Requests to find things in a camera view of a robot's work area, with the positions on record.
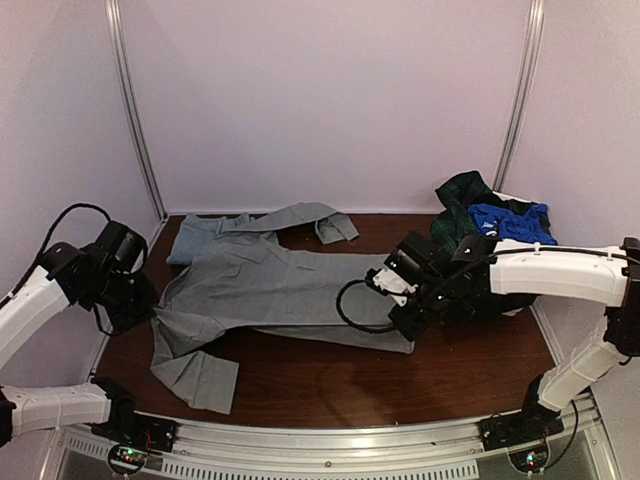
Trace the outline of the grey shirt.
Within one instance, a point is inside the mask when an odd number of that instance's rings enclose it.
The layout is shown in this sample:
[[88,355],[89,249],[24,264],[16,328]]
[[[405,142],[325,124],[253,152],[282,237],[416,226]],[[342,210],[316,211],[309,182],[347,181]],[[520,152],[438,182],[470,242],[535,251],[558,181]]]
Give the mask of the grey shirt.
[[282,246],[278,232],[310,226],[324,245],[351,241],[350,217],[325,204],[298,203],[252,220],[209,243],[165,288],[151,325],[152,374],[193,409],[228,414],[239,366],[204,352],[236,328],[410,354],[388,326],[394,302],[360,285],[382,264],[376,254],[315,253]]

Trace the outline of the light blue denim skirt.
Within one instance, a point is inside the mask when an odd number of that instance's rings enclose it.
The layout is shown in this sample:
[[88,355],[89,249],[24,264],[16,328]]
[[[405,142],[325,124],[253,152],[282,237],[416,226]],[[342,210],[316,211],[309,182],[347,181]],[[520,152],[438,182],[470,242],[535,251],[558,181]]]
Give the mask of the light blue denim skirt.
[[188,214],[181,222],[171,252],[166,259],[170,266],[188,266],[209,243],[219,240],[234,229],[249,223],[252,217],[242,213],[235,217],[204,218]]

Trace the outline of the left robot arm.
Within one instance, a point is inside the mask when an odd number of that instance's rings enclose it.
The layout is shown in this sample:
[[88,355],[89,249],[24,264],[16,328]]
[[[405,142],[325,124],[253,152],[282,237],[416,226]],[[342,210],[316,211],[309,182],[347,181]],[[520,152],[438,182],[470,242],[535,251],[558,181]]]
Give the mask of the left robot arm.
[[[110,221],[97,239],[76,248],[65,242],[45,246],[33,265],[1,302],[1,361],[11,357],[46,322],[70,306],[107,317],[110,336],[154,317],[156,290],[137,268],[148,255],[145,239]],[[144,435],[133,396],[111,379],[44,388],[1,388],[1,442],[31,431],[89,424],[109,438],[133,444]]]

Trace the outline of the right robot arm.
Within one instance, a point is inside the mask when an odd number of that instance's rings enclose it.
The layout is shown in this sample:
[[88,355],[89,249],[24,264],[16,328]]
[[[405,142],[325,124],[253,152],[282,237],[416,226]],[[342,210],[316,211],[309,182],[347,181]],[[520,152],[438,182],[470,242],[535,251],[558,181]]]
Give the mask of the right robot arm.
[[372,287],[391,296],[393,327],[417,340],[452,308],[473,311],[486,296],[535,295],[604,306],[604,316],[569,357],[531,382],[513,419],[519,440],[535,440],[574,397],[615,365],[639,354],[639,241],[580,248],[470,235],[451,255],[416,232],[374,273]]

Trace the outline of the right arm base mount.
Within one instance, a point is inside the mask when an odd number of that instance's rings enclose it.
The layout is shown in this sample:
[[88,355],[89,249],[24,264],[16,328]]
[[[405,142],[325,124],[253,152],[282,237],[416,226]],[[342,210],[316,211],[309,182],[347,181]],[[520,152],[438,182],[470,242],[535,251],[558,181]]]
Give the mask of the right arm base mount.
[[478,430],[485,452],[505,449],[517,472],[533,476],[550,463],[548,439],[562,433],[564,424],[559,413],[533,406],[493,414],[478,422]]

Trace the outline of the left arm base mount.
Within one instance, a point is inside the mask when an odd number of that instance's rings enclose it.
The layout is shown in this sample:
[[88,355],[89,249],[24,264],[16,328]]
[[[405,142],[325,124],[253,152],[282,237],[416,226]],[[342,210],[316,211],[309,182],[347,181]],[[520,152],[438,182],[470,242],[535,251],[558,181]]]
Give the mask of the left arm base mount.
[[107,453],[111,471],[128,479],[139,473],[152,455],[173,451],[178,424],[175,420],[142,414],[136,411],[134,396],[109,378],[94,378],[110,401],[107,420],[92,423],[91,433],[114,442]]

